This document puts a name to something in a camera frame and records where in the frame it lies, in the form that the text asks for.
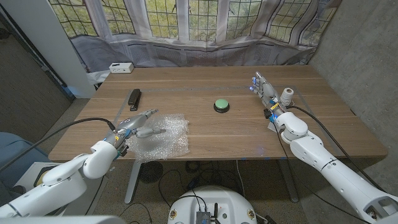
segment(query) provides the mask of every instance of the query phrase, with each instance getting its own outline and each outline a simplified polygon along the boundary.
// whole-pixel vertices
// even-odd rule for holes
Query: sheer curtain
[[[87,73],[306,64],[340,1],[49,0]]]

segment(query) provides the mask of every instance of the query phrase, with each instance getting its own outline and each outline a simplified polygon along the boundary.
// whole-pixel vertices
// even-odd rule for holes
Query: table leg
[[[279,159],[278,165],[279,165],[280,171],[282,171],[282,175],[285,179],[287,191],[289,192],[289,195],[290,195],[290,200],[293,203],[299,202],[299,196],[297,196],[297,190],[294,185],[292,173],[290,171],[290,167],[287,162],[287,159]]]
[[[136,192],[136,187],[138,184],[138,174],[141,168],[141,163],[134,161],[132,165],[132,170],[130,174],[129,185],[127,186],[126,197],[124,198],[124,203],[130,204],[134,198],[134,193]]]

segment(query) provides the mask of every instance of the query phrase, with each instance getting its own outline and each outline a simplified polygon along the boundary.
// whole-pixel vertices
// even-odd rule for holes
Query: green button
[[[228,101],[224,99],[218,99],[216,100],[215,105],[218,109],[225,109],[228,106]]]

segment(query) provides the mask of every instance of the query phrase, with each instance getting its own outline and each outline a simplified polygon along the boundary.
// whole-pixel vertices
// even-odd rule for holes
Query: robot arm
[[[126,154],[126,139],[133,135],[146,138],[165,132],[163,129],[137,130],[156,112],[148,110],[120,122],[115,131],[91,147],[92,154],[76,156],[54,167],[44,175],[43,184],[0,207],[0,218],[44,216],[76,200],[87,189],[83,176],[89,179],[104,176],[111,163],[120,154]]]
[[[398,197],[373,187],[330,154],[323,147],[322,140],[308,130],[304,121],[280,107],[275,101],[275,90],[265,78],[253,77],[253,83],[251,90],[272,113],[270,120],[278,128],[284,129],[280,135],[284,142],[290,144],[294,156],[319,171],[363,220],[369,223],[385,218],[398,220]]]

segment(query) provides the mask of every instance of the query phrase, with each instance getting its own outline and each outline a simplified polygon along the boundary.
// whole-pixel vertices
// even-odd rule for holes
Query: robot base
[[[230,224],[256,224],[256,215],[251,204],[242,195],[226,187],[208,185],[194,189],[197,196],[201,197],[207,206],[207,212],[214,215],[215,203],[218,204],[217,220],[219,223]],[[194,195],[192,191],[183,194]],[[198,198],[201,211],[205,211],[205,204]],[[168,224],[191,224],[197,223],[197,212],[199,205],[196,197],[186,197],[177,200],[171,207]]]

